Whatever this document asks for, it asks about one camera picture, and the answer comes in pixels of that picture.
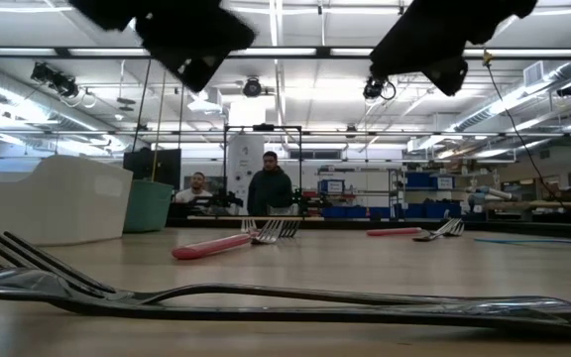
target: red object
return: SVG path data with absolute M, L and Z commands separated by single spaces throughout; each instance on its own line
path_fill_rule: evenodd
M 394 229 L 374 229 L 368 230 L 367 235 L 370 237 L 388 237 L 395 235 L 408 235 L 408 234 L 419 234 L 422 232 L 422 228 L 411 227 L 411 228 L 394 228 Z
M 208 254 L 248 244 L 251 240 L 250 234 L 238 234 L 222 239 L 178 247 L 173 249 L 171 253 L 179 260 L 199 259 Z

